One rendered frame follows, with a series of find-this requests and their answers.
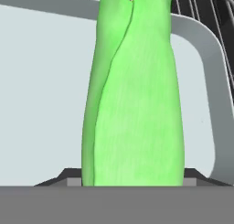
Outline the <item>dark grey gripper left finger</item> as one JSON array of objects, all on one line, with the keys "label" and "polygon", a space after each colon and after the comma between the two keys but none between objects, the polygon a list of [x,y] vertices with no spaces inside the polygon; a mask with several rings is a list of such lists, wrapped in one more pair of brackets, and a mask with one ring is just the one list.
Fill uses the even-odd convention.
[{"label": "dark grey gripper left finger", "polygon": [[81,185],[80,168],[64,168],[57,177],[37,184],[38,187],[80,187]]}]

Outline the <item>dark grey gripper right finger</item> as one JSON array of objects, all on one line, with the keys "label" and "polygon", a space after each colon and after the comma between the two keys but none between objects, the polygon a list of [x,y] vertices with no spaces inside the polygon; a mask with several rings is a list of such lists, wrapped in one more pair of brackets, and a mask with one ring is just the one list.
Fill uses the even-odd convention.
[{"label": "dark grey gripper right finger", "polygon": [[186,168],[184,173],[184,187],[229,187],[229,184],[203,176],[195,168]]}]

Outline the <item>green corn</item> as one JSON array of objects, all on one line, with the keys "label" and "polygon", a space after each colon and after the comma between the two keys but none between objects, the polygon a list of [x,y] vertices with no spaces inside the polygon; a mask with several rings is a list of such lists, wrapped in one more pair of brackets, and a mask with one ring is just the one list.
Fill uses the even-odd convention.
[{"label": "green corn", "polygon": [[81,144],[85,187],[179,187],[172,0],[100,0]]}]

